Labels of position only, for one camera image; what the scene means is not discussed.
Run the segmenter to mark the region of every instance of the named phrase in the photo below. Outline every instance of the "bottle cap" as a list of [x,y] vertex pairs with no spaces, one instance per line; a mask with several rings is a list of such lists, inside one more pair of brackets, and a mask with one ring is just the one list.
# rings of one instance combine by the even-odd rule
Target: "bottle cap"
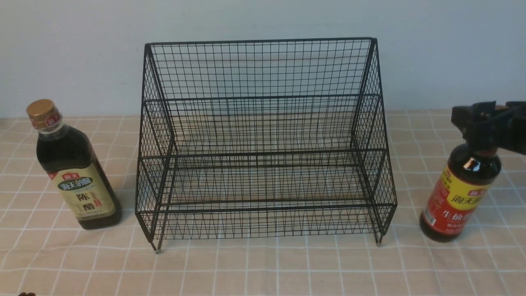
[[55,103],[51,100],[42,99],[31,103],[26,108],[31,125],[38,129],[48,129],[58,123],[62,116],[58,111]]

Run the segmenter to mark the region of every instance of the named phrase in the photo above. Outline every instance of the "brand logo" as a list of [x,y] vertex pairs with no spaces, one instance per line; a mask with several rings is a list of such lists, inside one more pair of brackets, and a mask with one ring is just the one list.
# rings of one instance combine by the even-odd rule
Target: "brand logo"
[[484,188],[471,190],[470,192],[468,192],[468,196],[481,196],[481,195],[484,195],[486,193],[486,190],[487,189],[484,189]]
[[59,122],[60,121],[60,113],[54,113],[54,114],[51,114],[51,116],[49,116],[47,119],[46,119],[46,125],[51,127],[53,126],[55,123]]
[[80,175],[78,173],[65,173],[62,175],[62,179],[64,181],[66,180],[74,180],[74,179],[80,179]]
[[92,178],[90,178],[90,177],[80,177],[80,178],[77,178],[77,179],[68,179],[68,180],[62,181],[62,182],[60,182],[58,184],[57,187],[60,190],[71,191],[71,190],[78,190],[78,189],[84,188],[86,186],[89,186],[92,183],[93,183],[93,179]]

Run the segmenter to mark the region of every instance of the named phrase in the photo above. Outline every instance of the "bottle neck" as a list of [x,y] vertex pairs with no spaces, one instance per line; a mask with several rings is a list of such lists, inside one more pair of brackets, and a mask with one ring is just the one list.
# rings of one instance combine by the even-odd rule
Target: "bottle neck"
[[492,147],[486,150],[474,150],[469,146],[469,142],[466,141],[466,144],[468,145],[468,148],[472,151],[472,153],[480,157],[493,158],[497,155],[497,151],[499,150],[498,147]]
[[38,129],[38,139],[42,141],[57,140],[63,138],[68,130],[69,125],[63,123],[62,120],[60,120],[47,129]]

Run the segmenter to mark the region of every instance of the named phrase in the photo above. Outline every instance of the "soy sauce bottle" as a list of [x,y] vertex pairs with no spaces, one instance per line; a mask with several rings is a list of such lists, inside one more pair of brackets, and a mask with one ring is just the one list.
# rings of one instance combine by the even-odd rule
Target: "soy sauce bottle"
[[450,242],[457,238],[500,173],[497,148],[474,151],[458,145],[449,156],[426,208],[420,229],[430,239]]

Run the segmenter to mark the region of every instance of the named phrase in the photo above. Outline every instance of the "black wire rack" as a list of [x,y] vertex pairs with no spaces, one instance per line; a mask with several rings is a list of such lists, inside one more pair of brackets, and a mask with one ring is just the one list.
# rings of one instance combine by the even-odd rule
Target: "black wire rack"
[[375,38],[145,46],[148,241],[374,233],[397,201]]

